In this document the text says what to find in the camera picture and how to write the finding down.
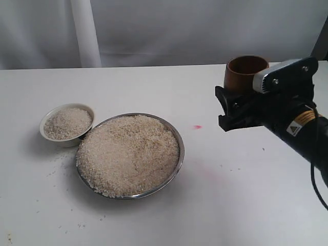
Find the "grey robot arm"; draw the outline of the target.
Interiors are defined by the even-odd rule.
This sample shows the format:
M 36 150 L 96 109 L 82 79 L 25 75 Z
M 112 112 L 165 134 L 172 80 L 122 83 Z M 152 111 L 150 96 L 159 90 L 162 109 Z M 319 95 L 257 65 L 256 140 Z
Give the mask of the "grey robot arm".
M 315 104 L 287 93 L 237 95 L 217 86 L 224 131 L 264 126 L 321 172 L 327 182 L 327 118 L 315 115 Z

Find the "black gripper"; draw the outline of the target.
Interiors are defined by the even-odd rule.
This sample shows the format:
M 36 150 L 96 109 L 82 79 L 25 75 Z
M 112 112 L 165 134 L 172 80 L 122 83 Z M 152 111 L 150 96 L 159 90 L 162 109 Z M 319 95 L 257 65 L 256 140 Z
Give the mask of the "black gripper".
M 264 126 L 306 160 L 327 163 L 327 118 L 314 114 L 311 101 L 284 93 L 239 94 L 221 86 L 215 96 L 225 113 L 218 116 L 225 132 Z

